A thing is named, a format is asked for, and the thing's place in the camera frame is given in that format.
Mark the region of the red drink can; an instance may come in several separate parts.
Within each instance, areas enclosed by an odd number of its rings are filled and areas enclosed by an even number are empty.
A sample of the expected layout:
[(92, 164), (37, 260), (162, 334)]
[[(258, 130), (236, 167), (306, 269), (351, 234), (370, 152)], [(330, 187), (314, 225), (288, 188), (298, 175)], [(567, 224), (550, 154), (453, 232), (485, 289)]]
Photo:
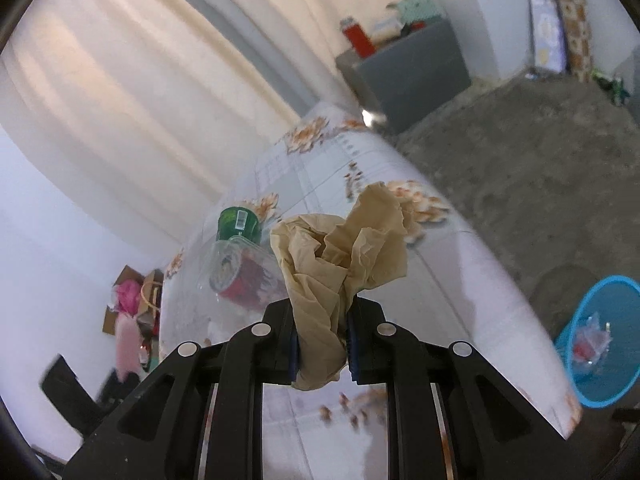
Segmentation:
[(217, 252), (209, 284), (219, 297), (252, 311), (288, 296), (272, 265), (263, 264), (248, 249), (228, 247)]

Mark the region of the brown paper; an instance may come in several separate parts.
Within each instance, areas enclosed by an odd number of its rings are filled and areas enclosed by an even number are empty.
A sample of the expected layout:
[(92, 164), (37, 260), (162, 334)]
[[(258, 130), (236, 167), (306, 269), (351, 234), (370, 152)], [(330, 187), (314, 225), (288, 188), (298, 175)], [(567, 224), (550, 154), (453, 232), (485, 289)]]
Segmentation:
[(345, 218), (301, 214), (271, 229), (270, 246), (299, 339), (296, 389), (316, 390), (337, 380), (347, 361), (352, 300), (406, 275), (406, 238), (418, 227), (411, 200), (375, 183), (360, 193)]

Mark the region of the blue mesh trash basket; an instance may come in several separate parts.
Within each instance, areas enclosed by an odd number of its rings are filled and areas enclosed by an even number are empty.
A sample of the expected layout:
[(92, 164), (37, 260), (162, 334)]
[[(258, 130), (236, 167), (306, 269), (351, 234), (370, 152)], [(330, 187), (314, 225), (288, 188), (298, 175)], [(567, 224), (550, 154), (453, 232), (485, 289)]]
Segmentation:
[(582, 405), (616, 403), (639, 379), (639, 284), (623, 275), (597, 282), (554, 346)]

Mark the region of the cardboard box with clutter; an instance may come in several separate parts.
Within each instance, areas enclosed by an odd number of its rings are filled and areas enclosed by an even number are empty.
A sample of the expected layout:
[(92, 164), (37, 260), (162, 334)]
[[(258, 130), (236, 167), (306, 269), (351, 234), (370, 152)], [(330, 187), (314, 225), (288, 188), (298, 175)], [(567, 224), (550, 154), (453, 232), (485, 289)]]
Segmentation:
[(133, 318), (141, 334), (139, 358), (149, 368), (157, 355), (155, 347), (160, 336), (160, 304), (162, 303), (164, 274), (153, 270), (142, 275), (131, 266), (124, 266), (112, 286), (111, 299), (104, 311), (102, 332), (115, 335), (117, 317), (123, 313)]

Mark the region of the clear plastic cup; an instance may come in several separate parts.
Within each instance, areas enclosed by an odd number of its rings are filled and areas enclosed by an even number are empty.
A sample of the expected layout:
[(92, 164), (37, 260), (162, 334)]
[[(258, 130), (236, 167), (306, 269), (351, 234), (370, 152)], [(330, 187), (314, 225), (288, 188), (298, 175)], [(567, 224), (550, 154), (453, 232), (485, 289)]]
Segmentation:
[(276, 258), (242, 236), (209, 244), (198, 284), (226, 311), (262, 313), (288, 296)]

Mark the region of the black chair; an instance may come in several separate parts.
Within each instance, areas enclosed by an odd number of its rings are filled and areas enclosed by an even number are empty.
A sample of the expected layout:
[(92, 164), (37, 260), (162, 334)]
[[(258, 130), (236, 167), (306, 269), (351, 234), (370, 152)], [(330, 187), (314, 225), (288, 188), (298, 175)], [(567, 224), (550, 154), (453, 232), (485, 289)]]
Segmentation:
[(129, 373), (121, 382), (113, 368), (98, 396), (93, 399), (78, 382), (62, 356), (57, 356), (40, 380), (40, 389), (81, 437), (88, 438), (140, 384), (140, 376)]

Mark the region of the green plastic bottle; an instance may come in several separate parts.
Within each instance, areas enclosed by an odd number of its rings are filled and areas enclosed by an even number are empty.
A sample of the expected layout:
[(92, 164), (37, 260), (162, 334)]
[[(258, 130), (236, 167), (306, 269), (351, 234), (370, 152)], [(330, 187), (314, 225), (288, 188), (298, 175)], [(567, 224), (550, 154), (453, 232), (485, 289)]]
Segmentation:
[(254, 211), (241, 206), (221, 211), (217, 222), (216, 240), (230, 240), (240, 236), (259, 245), (262, 239), (262, 222)]

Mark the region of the cream window curtain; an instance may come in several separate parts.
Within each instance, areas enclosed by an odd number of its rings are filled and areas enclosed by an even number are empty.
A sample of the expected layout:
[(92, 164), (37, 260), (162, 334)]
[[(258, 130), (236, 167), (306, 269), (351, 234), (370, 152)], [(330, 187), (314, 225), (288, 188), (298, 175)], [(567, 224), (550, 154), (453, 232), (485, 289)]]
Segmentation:
[(342, 18), (388, 0), (18, 0), (1, 22), (1, 125), (77, 206), (171, 256), (317, 103), (356, 105)]

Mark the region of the dark grey cabinet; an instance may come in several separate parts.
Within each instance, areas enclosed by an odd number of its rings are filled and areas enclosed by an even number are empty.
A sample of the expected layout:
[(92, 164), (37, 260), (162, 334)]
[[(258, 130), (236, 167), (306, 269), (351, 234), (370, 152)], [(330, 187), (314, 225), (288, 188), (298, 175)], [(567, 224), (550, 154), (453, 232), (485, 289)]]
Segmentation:
[(363, 121), (390, 133), (408, 130), (471, 85), (454, 29), (443, 18), (368, 58), (347, 50), (335, 64), (357, 98)]

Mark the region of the green cans on floor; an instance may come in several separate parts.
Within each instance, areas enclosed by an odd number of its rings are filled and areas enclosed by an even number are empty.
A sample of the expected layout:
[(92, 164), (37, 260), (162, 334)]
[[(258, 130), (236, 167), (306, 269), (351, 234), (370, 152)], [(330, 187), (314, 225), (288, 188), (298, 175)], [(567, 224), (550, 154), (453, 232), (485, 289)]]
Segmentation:
[(630, 98), (630, 94), (625, 88), (624, 80), (621, 76), (610, 76), (602, 73), (600, 70), (593, 70), (591, 72), (591, 78), (603, 90), (611, 102), (621, 107), (626, 104), (626, 101)]

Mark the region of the red thermos flask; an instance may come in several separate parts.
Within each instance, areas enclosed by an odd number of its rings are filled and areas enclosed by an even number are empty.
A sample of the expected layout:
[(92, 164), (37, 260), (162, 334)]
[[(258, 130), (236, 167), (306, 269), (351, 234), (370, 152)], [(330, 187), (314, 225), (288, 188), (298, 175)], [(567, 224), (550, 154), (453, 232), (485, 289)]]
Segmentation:
[(375, 54), (375, 45), (354, 18), (343, 18), (340, 21), (340, 29), (360, 58), (370, 58)]

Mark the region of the white printed bag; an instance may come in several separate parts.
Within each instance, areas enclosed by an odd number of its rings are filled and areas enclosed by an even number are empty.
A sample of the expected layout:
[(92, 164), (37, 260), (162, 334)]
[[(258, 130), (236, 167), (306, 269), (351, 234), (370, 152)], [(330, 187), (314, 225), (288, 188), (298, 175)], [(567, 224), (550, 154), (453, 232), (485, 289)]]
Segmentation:
[(555, 0), (528, 0), (534, 66), (548, 73), (564, 73), (567, 66), (563, 22)]

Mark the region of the mint green utensil holder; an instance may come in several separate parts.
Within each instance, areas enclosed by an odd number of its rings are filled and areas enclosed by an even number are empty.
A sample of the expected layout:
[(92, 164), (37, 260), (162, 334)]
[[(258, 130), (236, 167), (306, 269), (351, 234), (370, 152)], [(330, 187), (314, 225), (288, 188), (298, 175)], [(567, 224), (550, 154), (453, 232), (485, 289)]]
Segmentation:
[(398, 0), (389, 3), (386, 8), (394, 10), (398, 21), (404, 26), (427, 24), (444, 17), (437, 0)]

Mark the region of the rolled checkered floor mat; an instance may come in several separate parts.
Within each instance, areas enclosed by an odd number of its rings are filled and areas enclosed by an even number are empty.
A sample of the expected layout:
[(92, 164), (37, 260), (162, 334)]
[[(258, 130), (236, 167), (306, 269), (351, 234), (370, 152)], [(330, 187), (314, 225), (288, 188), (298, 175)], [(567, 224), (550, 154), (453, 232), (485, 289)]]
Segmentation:
[(570, 72), (580, 82), (589, 82), (593, 71), (591, 29), (586, 0), (558, 0), (564, 25)]

